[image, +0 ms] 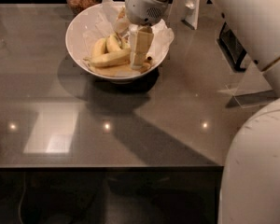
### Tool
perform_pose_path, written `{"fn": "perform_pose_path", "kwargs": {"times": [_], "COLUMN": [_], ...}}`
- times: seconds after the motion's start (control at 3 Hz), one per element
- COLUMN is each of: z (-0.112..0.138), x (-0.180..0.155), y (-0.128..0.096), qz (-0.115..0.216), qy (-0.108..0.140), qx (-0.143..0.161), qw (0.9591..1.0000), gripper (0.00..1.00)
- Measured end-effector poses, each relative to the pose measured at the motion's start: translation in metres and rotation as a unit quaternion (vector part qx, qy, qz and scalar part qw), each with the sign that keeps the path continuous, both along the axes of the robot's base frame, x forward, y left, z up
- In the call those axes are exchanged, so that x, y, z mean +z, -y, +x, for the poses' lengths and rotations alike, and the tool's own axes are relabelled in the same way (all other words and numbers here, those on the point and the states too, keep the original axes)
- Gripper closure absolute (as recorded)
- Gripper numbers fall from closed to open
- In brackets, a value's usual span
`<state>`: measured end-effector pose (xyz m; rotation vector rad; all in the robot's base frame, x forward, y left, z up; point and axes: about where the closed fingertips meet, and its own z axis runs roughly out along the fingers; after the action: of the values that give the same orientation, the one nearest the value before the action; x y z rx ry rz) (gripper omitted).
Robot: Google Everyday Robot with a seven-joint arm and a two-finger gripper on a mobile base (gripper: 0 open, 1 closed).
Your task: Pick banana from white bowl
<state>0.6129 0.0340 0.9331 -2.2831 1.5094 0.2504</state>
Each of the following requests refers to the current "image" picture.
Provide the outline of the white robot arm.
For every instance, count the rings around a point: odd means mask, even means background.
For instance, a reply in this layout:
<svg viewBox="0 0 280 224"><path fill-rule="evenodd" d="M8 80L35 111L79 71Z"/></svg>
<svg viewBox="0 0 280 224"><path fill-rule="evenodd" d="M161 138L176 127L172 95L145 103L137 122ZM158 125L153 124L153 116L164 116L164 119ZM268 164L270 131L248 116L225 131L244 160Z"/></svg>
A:
<svg viewBox="0 0 280 224"><path fill-rule="evenodd" d="M232 140L217 224L280 224L280 0L211 1L276 95Z"/></svg>

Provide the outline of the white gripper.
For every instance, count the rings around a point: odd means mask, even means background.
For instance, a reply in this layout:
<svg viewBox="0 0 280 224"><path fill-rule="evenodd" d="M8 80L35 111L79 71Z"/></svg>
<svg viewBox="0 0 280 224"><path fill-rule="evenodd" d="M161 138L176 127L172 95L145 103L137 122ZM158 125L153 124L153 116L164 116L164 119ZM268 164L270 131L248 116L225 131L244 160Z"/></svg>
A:
<svg viewBox="0 0 280 224"><path fill-rule="evenodd" d="M130 32L131 68L139 70L146 59L154 34L150 26L158 23L168 7L169 0L125 0L123 7L113 23L118 34Z"/></svg>

